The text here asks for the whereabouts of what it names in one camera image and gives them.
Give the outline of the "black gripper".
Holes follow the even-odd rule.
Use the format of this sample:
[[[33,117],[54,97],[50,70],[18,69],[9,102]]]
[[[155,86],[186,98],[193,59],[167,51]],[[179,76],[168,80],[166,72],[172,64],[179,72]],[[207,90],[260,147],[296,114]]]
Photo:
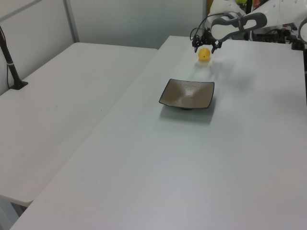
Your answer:
[[[192,47],[194,48],[194,52],[196,53],[198,48],[202,45],[212,45],[211,53],[213,54],[215,50],[221,48],[222,42],[215,41],[214,37],[211,34],[211,31],[209,28],[203,29],[203,34],[200,37],[199,35],[194,35],[192,39]]]

